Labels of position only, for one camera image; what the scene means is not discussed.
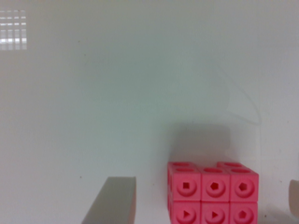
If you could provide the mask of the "cream gripper left finger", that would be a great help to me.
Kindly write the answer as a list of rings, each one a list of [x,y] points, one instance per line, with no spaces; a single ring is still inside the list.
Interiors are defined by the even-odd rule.
[[[136,178],[110,176],[81,224],[135,224]]]

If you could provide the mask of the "cream gripper right finger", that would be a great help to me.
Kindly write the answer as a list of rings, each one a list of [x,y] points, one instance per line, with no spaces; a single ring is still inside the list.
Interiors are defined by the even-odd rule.
[[[289,185],[289,207],[295,217],[299,217],[299,181],[291,180]]]

